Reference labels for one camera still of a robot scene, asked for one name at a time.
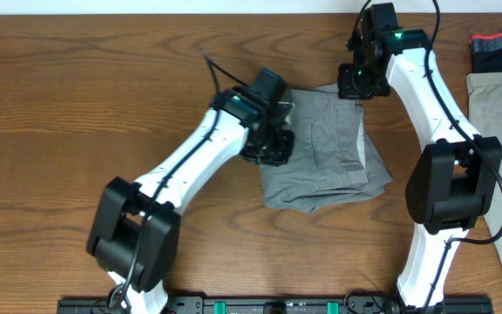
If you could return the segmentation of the grey shorts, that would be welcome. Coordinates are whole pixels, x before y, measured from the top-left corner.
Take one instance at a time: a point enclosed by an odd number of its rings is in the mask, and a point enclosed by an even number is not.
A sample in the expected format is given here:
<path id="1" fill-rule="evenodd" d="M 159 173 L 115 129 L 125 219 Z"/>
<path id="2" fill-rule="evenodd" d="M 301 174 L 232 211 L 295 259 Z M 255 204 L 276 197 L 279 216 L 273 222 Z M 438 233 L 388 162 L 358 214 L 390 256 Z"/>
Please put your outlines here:
<path id="1" fill-rule="evenodd" d="M 364 130 L 363 107 L 340 99 L 337 86 L 293 89 L 287 129 L 295 135 L 288 163 L 261 167 L 266 207 L 312 214 L 337 204 L 367 201 L 393 181 Z"/>

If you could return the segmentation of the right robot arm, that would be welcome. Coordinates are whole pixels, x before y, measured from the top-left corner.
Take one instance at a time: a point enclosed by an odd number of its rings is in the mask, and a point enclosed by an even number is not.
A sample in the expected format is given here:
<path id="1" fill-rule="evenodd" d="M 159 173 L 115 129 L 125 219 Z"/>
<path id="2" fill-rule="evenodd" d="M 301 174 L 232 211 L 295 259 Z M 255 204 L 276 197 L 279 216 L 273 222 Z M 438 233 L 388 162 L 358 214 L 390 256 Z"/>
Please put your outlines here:
<path id="1" fill-rule="evenodd" d="M 391 297 L 364 294 L 375 313 L 492 313 L 489 297 L 447 297 L 444 281 L 462 243 L 486 245 L 502 236 L 468 234 L 502 189 L 499 139 L 468 121 L 439 72 L 433 36 L 394 22 L 354 27 L 350 64 L 338 73 L 342 99 L 372 99 L 396 92 L 417 133 L 421 155 L 405 188 L 415 223 L 409 255 Z"/>

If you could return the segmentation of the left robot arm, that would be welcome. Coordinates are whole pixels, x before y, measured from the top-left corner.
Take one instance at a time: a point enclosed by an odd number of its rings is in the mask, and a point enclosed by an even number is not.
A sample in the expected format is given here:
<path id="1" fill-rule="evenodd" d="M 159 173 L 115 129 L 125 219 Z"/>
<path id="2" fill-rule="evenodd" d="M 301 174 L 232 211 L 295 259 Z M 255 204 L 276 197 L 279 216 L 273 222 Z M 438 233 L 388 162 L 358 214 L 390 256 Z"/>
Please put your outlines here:
<path id="1" fill-rule="evenodd" d="M 160 313 L 166 308 L 163 281 L 173 266 L 189 203 L 235 156 L 267 166 L 287 163 L 294 135 L 286 125 L 293 107 L 285 90 L 227 89 L 157 167 L 133 182 L 116 177 L 105 186 L 86 246 L 115 282 L 105 313 Z"/>

